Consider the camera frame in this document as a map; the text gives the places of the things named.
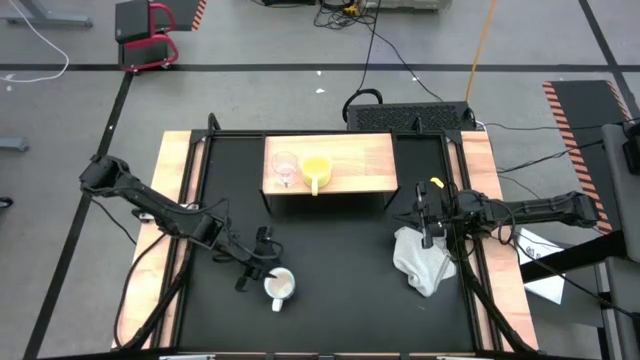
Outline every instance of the white cloth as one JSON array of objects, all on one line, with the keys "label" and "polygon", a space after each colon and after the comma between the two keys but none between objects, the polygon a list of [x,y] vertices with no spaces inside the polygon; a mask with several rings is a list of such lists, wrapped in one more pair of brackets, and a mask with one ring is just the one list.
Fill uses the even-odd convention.
[{"label": "white cloth", "polygon": [[431,296],[440,281],[456,274],[444,237],[434,237],[433,246],[422,248],[422,233],[409,227],[395,232],[393,265],[409,276],[409,285],[425,297]]}]

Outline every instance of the white mug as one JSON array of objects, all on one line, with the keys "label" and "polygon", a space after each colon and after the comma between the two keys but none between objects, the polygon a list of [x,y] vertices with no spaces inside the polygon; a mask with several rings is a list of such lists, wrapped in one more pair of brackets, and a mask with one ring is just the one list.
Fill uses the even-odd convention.
[{"label": "white mug", "polygon": [[271,310],[278,312],[282,309],[282,303],[293,295],[296,279],[289,269],[283,267],[271,269],[269,273],[275,278],[264,278],[264,290],[273,299]]}]

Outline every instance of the yellow cup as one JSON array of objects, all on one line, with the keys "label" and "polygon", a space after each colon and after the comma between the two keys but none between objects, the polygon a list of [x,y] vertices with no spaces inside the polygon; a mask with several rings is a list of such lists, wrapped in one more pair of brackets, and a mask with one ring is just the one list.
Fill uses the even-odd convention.
[{"label": "yellow cup", "polygon": [[311,195],[318,196],[318,189],[331,180],[331,159],[322,155],[305,158],[302,162],[302,179],[311,187]]}]

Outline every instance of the grey floor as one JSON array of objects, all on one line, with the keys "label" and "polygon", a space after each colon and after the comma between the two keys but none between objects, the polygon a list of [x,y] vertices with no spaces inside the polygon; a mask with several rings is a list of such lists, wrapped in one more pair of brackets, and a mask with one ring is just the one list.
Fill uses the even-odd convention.
[{"label": "grey floor", "polygon": [[[48,1],[51,9],[91,16],[91,30],[43,29],[74,64],[114,64],[113,0]],[[468,64],[489,0],[454,0],[439,14],[383,13],[378,31],[410,63]],[[640,64],[635,0],[590,0],[620,64]],[[0,9],[8,8],[4,0]],[[210,1],[195,33],[173,35],[182,64],[363,63],[369,32],[354,26],[315,28],[315,8],[269,9],[249,0]],[[0,23],[2,64],[62,63],[28,29]],[[371,61],[398,63],[376,41]],[[577,0],[500,1],[483,64],[606,64]],[[15,78],[47,72],[13,72]],[[110,148],[150,181],[165,130],[203,128],[213,111],[225,129],[344,129],[340,110],[361,72],[169,72],[136,77]],[[445,100],[464,98],[465,72],[422,72],[419,78]],[[640,91],[640,74],[624,74]],[[77,177],[97,149],[122,81],[120,72],[70,71],[54,81],[0,84],[0,132],[29,138],[27,153],[0,152],[0,195],[16,204],[0,213],[0,358],[21,358],[80,199]],[[478,73],[471,106],[479,120],[512,126],[554,125],[543,81],[603,79],[609,73]],[[432,99],[403,71],[372,71],[366,85],[388,103]],[[517,165],[564,149],[555,131],[514,134],[490,128],[498,166]],[[567,158],[512,174],[540,196],[579,189]],[[506,199],[529,198],[503,181]],[[138,225],[121,201],[106,206],[134,234]],[[549,240],[578,244],[593,232],[559,224],[531,226]],[[49,326],[41,356],[106,351],[133,246],[91,207]],[[534,316],[541,349],[599,358],[594,328]]]}]

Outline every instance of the red stool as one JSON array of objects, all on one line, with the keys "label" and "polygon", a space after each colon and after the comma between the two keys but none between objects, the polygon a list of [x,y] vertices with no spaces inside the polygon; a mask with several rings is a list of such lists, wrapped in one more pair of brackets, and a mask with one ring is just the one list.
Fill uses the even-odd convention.
[{"label": "red stool", "polygon": [[[161,9],[169,18],[169,27],[156,30],[153,11]],[[167,35],[175,30],[171,10],[164,4],[132,0],[116,4],[116,41],[120,44],[118,63],[124,71],[137,72],[167,67],[178,60],[178,49]]]}]

